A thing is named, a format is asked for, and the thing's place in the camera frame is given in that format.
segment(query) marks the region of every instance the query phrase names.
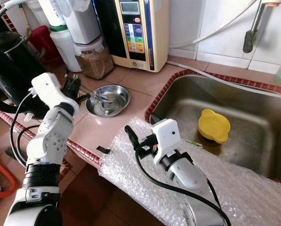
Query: sink basin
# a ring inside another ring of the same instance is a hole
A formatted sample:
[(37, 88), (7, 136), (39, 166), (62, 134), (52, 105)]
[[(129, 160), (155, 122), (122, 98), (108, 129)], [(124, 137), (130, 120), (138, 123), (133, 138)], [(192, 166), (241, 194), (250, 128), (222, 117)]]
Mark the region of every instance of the sink basin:
[(281, 177), (281, 98), (187, 75), (171, 84), (153, 113), (175, 119), (181, 138), (202, 144), (198, 120), (206, 108), (226, 117), (231, 130), (226, 143), (203, 144), (205, 150), (263, 176)]

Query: yellow bowl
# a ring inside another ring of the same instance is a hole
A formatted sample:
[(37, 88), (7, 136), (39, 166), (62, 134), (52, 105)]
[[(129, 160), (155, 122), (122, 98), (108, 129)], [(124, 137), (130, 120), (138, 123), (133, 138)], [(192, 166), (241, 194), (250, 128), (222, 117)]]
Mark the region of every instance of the yellow bowl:
[(224, 116), (210, 109), (204, 109), (199, 118), (198, 129), (205, 138), (223, 144), (228, 139), (230, 123)]

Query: black kettle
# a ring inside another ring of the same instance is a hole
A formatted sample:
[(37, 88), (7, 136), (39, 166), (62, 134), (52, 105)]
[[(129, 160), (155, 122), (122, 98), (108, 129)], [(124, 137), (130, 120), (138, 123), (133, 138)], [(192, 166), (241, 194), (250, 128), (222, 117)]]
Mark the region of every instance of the black kettle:
[[(32, 79), (44, 72), (37, 56), (21, 35), (0, 32), (0, 89), (14, 104), (20, 104), (32, 87)], [(0, 101), (0, 110), (7, 113), (15, 113), (17, 106)], [(21, 113), (33, 113), (35, 119), (42, 119), (48, 110), (48, 106), (36, 96), (26, 99)]]

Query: display screen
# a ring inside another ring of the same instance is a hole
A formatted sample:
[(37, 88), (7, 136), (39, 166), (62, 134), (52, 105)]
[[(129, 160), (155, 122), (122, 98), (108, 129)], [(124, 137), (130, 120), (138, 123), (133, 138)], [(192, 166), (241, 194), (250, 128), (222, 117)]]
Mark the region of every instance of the display screen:
[(138, 2), (121, 2), (121, 11), (125, 13), (139, 13)]

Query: metal bowl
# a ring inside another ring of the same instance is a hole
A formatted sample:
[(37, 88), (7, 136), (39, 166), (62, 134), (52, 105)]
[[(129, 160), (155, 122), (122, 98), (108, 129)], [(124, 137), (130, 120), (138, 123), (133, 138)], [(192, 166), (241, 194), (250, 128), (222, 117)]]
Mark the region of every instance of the metal bowl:
[(85, 101), (87, 112), (98, 117), (113, 117), (119, 114), (130, 101), (126, 88), (118, 85), (107, 85), (93, 91)]

